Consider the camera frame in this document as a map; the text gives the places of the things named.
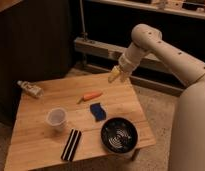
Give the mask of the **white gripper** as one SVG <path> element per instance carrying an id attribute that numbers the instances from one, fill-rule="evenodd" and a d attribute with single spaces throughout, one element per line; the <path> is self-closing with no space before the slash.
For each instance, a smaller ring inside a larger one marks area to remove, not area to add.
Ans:
<path id="1" fill-rule="evenodd" d="M 130 44 L 118 59 L 119 67 L 114 66 L 108 77 L 108 82 L 112 83 L 120 76 L 120 81 L 125 82 L 146 56 L 146 51 L 135 44 Z"/>

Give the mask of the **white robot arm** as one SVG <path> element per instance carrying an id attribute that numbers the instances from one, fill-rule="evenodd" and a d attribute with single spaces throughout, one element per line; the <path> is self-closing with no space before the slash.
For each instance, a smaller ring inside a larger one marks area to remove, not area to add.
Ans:
<path id="1" fill-rule="evenodd" d="M 136 25 L 131 38 L 108 80 L 126 80 L 154 54 L 185 86 L 174 112 L 168 171 L 205 171 L 205 62 L 163 41 L 160 30 L 146 24 Z"/>

